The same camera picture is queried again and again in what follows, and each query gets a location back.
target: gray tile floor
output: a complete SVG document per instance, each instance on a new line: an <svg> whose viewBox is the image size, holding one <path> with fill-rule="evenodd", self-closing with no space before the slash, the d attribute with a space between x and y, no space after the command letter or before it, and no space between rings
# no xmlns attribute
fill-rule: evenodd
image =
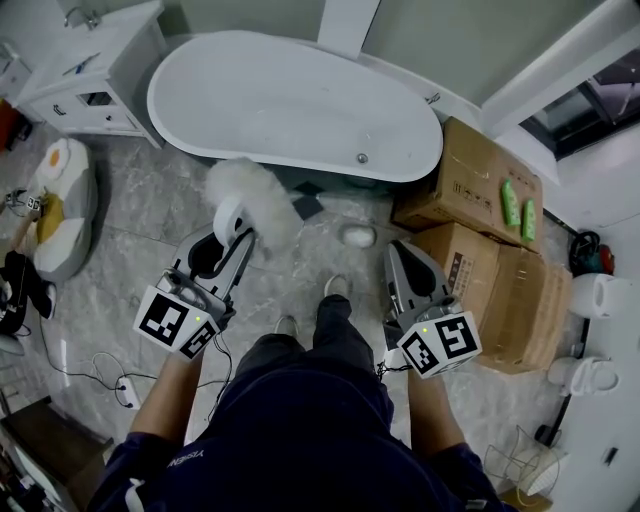
<svg viewBox="0 0 640 512"><path fill-rule="evenodd" d="M40 126L11 153L0 154L0 192L25 184L58 135ZM128 371L157 375L165 353L131 329L147 284L154 283L170 263L175 246L192 230L211 221L212 210L201 192L207 166L167 145L154 150L145 140L125 137L85 139L92 149L101 204L94 223L94 244L85 266L59 287L56 317L43 322L44 336L54 363L70 372L93 372L94 354L113 354ZM299 242L290 253L267 257L256 251L240 285L234 290L238 315L224 339L234 361L268 332L282 314L292 314L301 328L301 342L310 346L315 307L325 280L335 272L354 283L352 321L372 345L376 360L384 353L380 319L384 313L381 252L385 244L407 234L388 223L391 201L386 196L321 196L325 211L307 220ZM19 219L9 212L0 222L6 236ZM347 248L337 239L346 222L369 222L378 241L368 250ZM567 234L544 221L546 255L566 264ZM570 316L563 350L577 341L581 321ZM13 394L13 408L51 394L67 413L104 436L122 440L134 412L118 405L112 392L82 377L53 371L43 340L24 339L26 357L0 354L0 384ZM97 356L96 364L110 382L119 375L116 363ZM209 349L202 382L223 379L226 359ZM560 404L557 389L542 372L507 376L476 364L445 375L456 417L471 446L483 456L492 443L508 448L516 425L533 433L551 421ZM406 375L385 377L396 404L393 433L408 443L409 418ZM144 398L152 382L136 378ZM198 392L189 438L206 427L206 417L220 388L212 384Z"/></svg>

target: cardboard box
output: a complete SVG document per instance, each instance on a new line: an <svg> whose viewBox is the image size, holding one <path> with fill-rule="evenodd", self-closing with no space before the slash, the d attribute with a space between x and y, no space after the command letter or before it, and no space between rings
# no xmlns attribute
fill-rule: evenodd
<svg viewBox="0 0 640 512"><path fill-rule="evenodd" d="M452 293L465 311L473 313L476 325L482 325L498 270L500 245L455 222L423 231L412 243L440 264Z"/></svg>
<svg viewBox="0 0 640 512"><path fill-rule="evenodd" d="M571 275L542 257L503 245L476 361L504 373L547 369L563 332Z"/></svg>
<svg viewBox="0 0 640 512"><path fill-rule="evenodd" d="M522 240L521 227L508 227L501 187L511 180L520 201L533 199L536 239ZM456 221L478 233L540 252L542 184L519 160L455 118L444 125L444 148L437 171L412 183L394 203L392 221L412 231Z"/></svg>
<svg viewBox="0 0 640 512"><path fill-rule="evenodd" d="M552 501L540 494L527 496L524 492L520 492L520 497L518 497L518 491L515 487L500 494L499 498L507 505L523 512L547 512L553 506Z"/></svg>

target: white shoe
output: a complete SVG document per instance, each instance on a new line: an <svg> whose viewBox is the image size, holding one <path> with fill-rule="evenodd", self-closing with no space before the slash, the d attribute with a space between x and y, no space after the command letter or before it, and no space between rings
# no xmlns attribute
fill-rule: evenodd
<svg viewBox="0 0 640 512"><path fill-rule="evenodd" d="M276 334L286 334L292 338L298 339L298 324L292 316L281 316L276 323L274 330Z"/></svg>
<svg viewBox="0 0 640 512"><path fill-rule="evenodd" d="M58 299L58 291L56 289L56 285L51 283L47 286L47 289L44 291L49 300L51 301L51 313L47 317L47 320L51 320L53 318L53 314L56 311L56 301Z"/></svg>
<svg viewBox="0 0 640 512"><path fill-rule="evenodd" d="M324 296L342 295L345 299L351 295L351 283L342 274L336 274L324 285Z"/></svg>

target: person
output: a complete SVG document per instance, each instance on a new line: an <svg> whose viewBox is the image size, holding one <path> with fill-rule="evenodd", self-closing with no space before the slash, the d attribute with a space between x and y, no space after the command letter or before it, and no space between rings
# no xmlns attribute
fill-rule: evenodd
<svg viewBox="0 0 640 512"><path fill-rule="evenodd" d="M0 214L5 202L0 203ZM40 211L29 210L11 239L0 238L0 333L20 331L26 315L27 298L43 318L53 318L56 287L43 281L33 263L18 252L31 224L40 218Z"/></svg>
<svg viewBox="0 0 640 512"><path fill-rule="evenodd" d="M325 287L305 352L291 317L240 361L206 431L183 447L202 367L169 356L88 510L512 510L465 443L443 381L409 371L409 449L373 353Z"/></svg>

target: bathtub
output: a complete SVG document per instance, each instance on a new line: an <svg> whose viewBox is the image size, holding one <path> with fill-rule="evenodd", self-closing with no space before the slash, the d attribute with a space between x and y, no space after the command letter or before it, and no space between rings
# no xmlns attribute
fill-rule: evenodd
<svg viewBox="0 0 640 512"><path fill-rule="evenodd" d="M154 73L147 105L160 135L203 157L407 182L431 172L442 153L436 115L399 82L254 32L180 46Z"/></svg>

